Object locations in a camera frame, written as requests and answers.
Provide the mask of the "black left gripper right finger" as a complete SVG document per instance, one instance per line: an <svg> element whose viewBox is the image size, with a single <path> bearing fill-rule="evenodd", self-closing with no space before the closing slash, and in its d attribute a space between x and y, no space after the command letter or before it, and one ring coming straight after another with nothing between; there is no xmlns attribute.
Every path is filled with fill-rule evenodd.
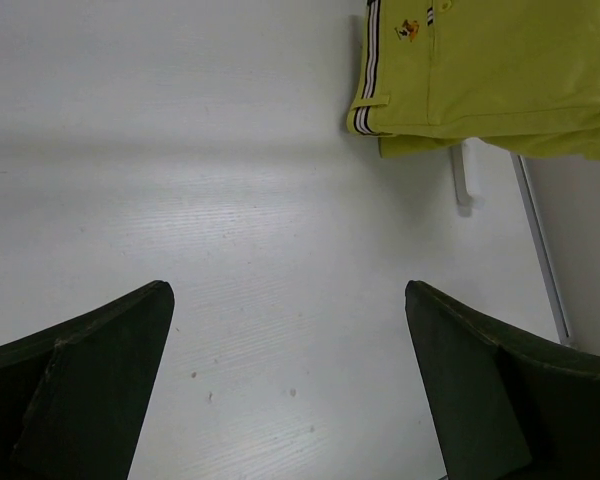
<svg viewBox="0 0 600 480"><path fill-rule="evenodd" d="M600 479L600 356L423 281L405 311L449 479Z"/></svg>

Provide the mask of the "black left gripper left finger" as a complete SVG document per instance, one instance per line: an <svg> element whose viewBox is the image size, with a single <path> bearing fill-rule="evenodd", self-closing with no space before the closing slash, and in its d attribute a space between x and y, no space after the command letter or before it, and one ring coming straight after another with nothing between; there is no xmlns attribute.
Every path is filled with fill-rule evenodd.
<svg viewBox="0 0 600 480"><path fill-rule="evenodd" d="M0 479L127 478L173 312L153 281L0 346Z"/></svg>

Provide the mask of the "yellow-green trousers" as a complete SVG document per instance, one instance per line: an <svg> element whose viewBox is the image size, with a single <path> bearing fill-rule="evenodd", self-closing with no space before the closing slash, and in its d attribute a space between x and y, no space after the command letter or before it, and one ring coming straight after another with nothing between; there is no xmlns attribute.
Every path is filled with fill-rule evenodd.
<svg viewBox="0 0 600 480"><path fill-rule="evenodd" d="M600 1L371 1L346 124L385 157L477 138L600 161Z"/></svg>

